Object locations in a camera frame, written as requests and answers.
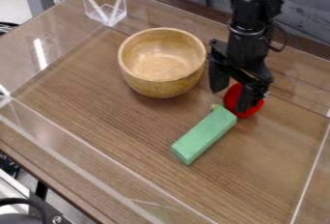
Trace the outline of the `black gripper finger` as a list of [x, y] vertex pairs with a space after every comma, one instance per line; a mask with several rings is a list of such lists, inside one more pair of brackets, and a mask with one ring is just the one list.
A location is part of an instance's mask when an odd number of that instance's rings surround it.
[[252, 83], [244, 84], [237, 94], [236, 111], [245, 113], [259, 107], [263, 97], [257, 86]]
[[212, 93], [223, 91], [229, 85], [228, 67], [213, 59], [208, 60], [208, 85]]

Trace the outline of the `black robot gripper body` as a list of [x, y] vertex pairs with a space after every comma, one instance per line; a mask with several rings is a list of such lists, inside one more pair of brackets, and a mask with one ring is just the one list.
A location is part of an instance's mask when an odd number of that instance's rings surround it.
[[221, 65], [228, 67], [229, 79], [241, 84], [252, 83], [257, 86], [261, 97], [265, 97], [265, 93], [270, 90], [270, 85], [275, 81], [275, 77], [265, 65], [264, 58], [253, 58], [245, 62], [236, 61], [227, 52], [229, 47], [224, 42], [212, 39], [208, 42], [209, 53], [207, 55], [207, 60], [213, 59]]

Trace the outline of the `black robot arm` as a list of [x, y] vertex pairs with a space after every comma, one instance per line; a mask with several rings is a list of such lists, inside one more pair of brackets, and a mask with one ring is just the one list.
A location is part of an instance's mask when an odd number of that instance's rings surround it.
[[265, 58], [271, 50], [280, 51], [272, 46], [272, 35], [283, 0], [229, 1], [228, 40], [208, 42], [208, 83], [212, 92], [225, 93], [225, 108], [247, 117], [261, 107], [275, 81]]

